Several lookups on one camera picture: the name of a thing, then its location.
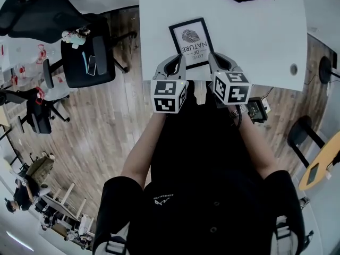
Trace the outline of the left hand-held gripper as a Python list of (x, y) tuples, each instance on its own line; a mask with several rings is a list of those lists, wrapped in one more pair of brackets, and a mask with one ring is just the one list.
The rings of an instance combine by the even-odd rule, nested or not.
[(162, 61), (151, 81), (154, 112), (177, 114), (186, 100), (188, 85), (186, 59), (183, 54), (173, 55)]

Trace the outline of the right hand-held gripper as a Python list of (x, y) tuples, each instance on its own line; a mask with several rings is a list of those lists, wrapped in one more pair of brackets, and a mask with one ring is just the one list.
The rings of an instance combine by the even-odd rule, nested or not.
[(218, 52), (210, 52), (208, 62), (212, 93), (224, 105), (247, 104), (252, 84), (236, 61)]

